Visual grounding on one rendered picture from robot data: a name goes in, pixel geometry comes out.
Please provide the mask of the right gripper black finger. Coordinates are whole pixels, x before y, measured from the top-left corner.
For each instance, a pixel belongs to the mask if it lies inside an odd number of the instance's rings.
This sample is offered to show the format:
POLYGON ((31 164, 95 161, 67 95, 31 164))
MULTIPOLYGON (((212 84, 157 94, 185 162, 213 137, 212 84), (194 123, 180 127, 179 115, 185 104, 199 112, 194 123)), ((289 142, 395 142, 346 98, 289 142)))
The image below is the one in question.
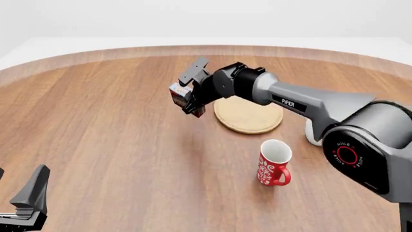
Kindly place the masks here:
POLYGON ((193 93, 190 94, 187 104, 182 108, 187 115, 203 115, 204 105, 196 99, 193 93))

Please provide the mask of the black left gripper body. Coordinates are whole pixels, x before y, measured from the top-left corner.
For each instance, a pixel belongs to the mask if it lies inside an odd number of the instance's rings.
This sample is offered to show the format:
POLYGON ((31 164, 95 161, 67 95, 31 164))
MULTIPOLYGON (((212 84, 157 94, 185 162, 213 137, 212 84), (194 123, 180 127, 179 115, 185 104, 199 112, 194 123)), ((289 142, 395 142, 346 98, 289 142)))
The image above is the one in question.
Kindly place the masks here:
POLYGON ((40 231, 47 212, 47 208, 17 208, 15 213, 0 213, 0 232, 40 231))

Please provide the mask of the small flat plate on stalk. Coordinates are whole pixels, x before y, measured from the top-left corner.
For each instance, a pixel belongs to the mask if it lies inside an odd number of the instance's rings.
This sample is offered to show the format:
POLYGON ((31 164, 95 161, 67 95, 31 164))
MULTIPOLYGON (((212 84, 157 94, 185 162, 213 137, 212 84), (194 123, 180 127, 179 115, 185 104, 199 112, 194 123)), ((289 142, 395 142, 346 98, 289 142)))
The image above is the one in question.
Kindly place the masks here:
POLYGON ((194 81, 197 84, 201 84, 204 79, 209 77, 209 72, 205 69, 209 60, 205 57, 199 57, 195 60, 189 68, 184 71, 178 79, 180 86, 187 86, 190 82, 194 81))

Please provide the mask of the red mug with white pattern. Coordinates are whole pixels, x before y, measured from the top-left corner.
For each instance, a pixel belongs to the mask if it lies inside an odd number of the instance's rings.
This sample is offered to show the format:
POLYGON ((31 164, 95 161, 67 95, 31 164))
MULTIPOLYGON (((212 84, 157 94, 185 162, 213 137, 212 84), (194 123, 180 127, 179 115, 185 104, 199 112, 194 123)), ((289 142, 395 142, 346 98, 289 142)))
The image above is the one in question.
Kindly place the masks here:
POLYGON ((291 181, 287 164, 292 150, 281 140, 270 139, 260 146, 257 179, 265 186, 285 186, 291 181))

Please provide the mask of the round tan plate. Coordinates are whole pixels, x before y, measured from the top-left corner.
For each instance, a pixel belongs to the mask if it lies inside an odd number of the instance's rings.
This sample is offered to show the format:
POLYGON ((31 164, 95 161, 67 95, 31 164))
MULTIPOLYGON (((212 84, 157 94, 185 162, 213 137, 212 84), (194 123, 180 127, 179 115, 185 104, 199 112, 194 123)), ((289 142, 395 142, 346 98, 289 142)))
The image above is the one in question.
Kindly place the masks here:
POLYGON ((224 127, 246 135, 273 131, 283 121, 283 109, 275 104, 261 106, 232 96, 214 101, 214 115, 224 127))

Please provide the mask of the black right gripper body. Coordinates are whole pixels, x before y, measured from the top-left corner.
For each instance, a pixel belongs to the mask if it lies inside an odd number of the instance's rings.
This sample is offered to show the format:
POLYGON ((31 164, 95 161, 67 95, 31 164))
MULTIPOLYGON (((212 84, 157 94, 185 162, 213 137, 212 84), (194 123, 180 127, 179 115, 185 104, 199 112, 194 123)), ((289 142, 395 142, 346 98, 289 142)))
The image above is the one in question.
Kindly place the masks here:
POLYGON ((205 106, 215 101, 215 87, 213 83, 213 75, 195 79, 193 83, 194 89, 192 96, 195 106, 205 106))

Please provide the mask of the chocolate pudding box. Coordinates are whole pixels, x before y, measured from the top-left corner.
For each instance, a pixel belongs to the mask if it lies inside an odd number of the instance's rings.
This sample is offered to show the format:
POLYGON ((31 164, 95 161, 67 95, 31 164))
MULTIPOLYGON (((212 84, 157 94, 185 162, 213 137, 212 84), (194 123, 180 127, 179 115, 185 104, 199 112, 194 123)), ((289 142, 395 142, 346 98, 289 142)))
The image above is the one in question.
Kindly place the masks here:
MULTIPOLYGON (((180 86, 178 82, 175 82, 170 85, 169 92, 171 93, 173 102, 181 109, 184 109, 189 103, 189 99, 192 95, 192 88, 188 86, 180 86)), ((190 111, 190 114, 197 118, 201 117, 204 113, 204 106, 196 106, 192 111, 190 111)))

